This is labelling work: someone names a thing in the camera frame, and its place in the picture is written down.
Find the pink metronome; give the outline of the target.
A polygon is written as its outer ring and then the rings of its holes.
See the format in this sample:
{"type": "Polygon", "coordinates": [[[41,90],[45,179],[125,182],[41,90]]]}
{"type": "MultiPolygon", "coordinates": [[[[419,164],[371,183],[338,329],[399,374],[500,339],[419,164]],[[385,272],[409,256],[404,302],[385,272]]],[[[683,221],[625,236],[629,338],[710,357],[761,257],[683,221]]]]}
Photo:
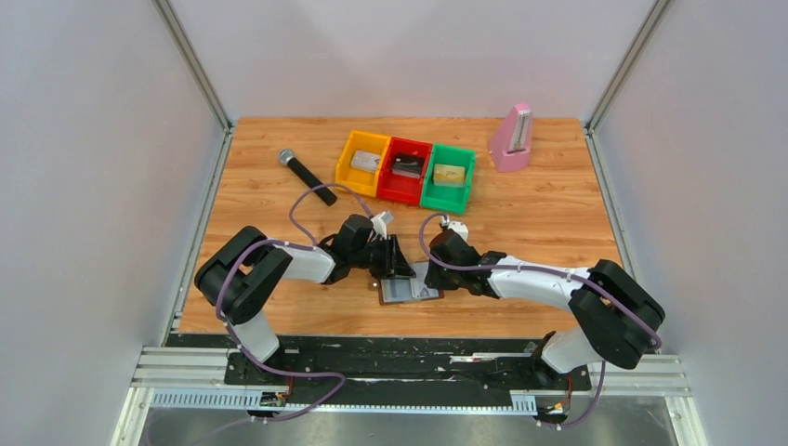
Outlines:
{"type": "Polygon", "coordinates": [[[506,115],[488,144],[488,153],[498,172],[524,169],[530,161],[532,147],[532,109],[527,103],[516,104],[506,115]]]}

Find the yellow plastic bin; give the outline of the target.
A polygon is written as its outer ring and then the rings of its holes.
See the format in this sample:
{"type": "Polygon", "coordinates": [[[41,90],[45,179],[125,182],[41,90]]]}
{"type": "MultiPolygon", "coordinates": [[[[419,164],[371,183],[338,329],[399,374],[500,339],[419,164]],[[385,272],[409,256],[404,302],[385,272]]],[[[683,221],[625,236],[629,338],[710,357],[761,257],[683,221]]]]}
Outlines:
{"type": "Polygon", "coordinates": [[[335,165],[335,181],[360,195],[375,197],[381,165],[391,136],[352,130],[335,165]],[[370,160],[366,167],[353,166],[357,154],[370,160]]]}

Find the black microphone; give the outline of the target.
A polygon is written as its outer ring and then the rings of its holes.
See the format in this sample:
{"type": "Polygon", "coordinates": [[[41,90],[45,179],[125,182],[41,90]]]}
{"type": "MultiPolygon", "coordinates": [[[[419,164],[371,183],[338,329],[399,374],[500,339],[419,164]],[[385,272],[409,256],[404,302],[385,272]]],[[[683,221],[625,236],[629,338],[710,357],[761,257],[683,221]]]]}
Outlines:
{"type": "Polygon", "coordinates": [[[278,159],[280,164],[289,168],[327,206],[336,203],[337,196],[323,186],[323,182],[295,157],[291,149],[281,150],[278,159]]]}

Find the red plastic bin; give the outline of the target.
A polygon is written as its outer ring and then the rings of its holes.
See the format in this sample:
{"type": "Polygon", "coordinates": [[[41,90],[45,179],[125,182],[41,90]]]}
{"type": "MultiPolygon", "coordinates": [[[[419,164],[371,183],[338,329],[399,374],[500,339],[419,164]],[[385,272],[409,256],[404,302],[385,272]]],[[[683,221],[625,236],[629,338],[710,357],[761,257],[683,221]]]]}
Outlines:
{"type": "Polygon", "coordinates": [[[420,204],[428,158],[431,154],[432,147],[432,144],[423,141],[391,137],[387,154],[381,165],[375,197],[396,203],[418,206],[420,204]],[[425,158],[425,166],[420,178],[400,177],[391,173],[390,167],[393,158],[398,153],[413,154],[425,158]]]}

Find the silver card in yellow bin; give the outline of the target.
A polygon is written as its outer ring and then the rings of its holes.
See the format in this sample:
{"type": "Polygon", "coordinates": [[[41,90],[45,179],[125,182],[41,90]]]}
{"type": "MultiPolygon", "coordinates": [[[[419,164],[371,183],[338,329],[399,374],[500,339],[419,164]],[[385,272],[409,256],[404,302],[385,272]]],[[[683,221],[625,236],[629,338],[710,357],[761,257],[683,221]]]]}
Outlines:
{"type": "Polygon", "coordinates": [[[351,160],[350,167],[362,172],[374,174],[380,164],[381,155],[368,151],[355,151],[351,160]]]}

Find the green plastic bin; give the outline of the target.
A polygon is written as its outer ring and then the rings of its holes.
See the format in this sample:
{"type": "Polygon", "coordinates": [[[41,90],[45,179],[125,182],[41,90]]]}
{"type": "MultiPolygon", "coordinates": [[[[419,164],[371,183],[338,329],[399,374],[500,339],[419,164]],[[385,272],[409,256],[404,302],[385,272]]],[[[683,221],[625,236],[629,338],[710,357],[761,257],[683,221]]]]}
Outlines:
{"type": "Polygon", "coordinates": [[[476,153],[452,146],[435,144],[428,158],[420,206],[450,214],[463,215],[472,189],[476,153]],[[458,186],[443,186],[434,179],[438,164],[463,167],[465,174],[458,186]]]}

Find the gold card in green bin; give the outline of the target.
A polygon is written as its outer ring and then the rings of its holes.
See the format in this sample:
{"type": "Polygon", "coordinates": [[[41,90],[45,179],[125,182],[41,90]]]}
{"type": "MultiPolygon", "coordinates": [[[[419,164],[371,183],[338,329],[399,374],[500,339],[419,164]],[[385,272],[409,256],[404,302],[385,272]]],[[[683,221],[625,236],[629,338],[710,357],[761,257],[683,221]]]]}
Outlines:
{"type": "Polygon", "coordinates": [[[439,187],[463,188],[466,182],[466,169],[462,165],[435,164],[432,181],[439,187]]]}

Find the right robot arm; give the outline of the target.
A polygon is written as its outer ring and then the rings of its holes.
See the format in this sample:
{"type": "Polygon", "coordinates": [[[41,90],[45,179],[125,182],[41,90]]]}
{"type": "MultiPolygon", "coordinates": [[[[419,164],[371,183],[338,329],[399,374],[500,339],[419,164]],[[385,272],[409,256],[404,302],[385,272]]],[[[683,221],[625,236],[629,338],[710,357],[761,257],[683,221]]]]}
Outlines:
{"type": "Polygon", "coordinates": [[[560,269],[499,251],[481,254],[452,229],[442,230],[427,248],[430,288],[525,299],[573,315],[576,328],[546,334],[533,354],[531,375],[541,387],[555,387],[593,362],[632,370],[648,349],[662,344],[656,333],[663,307],[614,261],[560,269]]]}

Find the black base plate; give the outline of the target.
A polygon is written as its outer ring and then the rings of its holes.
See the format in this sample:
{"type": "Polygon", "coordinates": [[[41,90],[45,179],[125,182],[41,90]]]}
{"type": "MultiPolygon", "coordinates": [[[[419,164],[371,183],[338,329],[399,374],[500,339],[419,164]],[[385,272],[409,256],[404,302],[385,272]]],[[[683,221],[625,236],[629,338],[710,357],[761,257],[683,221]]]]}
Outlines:
{"type": "Polygon", "coordinates": [[[332,404],[401,406],[508,406],[513,390],[551,391],[591,388],[588,372],[542,383],[532,371],[537,342],[528,338],[437,338],[282,335],[269,367],[307,374],[294,382],[289,401],[309,403],[336,379],[346,383],[332,404]]]}

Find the black card in red bin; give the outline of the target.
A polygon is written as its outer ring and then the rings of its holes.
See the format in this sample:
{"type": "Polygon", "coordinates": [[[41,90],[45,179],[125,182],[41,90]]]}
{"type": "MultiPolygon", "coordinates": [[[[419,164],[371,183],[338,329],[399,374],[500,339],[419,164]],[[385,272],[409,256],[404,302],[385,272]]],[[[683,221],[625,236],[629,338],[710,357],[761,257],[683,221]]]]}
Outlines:
{"type": "Polygon", "coordinates": [[[413,154],[398,153],[391,164],[391,173],[400,177],[418,179],[423,174],[425,158],[413,154]]]}

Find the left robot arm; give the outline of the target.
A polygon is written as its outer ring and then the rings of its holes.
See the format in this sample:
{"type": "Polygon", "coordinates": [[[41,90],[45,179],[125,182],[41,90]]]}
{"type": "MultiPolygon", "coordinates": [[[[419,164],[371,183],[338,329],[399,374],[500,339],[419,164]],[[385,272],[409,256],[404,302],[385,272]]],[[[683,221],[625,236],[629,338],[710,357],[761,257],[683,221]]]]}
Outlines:
{"type": "Polygon", "coordinates": [[[246,226],[198,268],[194,285],[251,355],[248,369],[259,382],[275,383],[284,372],[279,339],[263,310],[280,281],[333,284],[353,269],[368,270],[378,282],[416,276],[397,237],[387,233],[390,220],[388,212],[352,214],[316,245],[270,239],[246,226]]]}

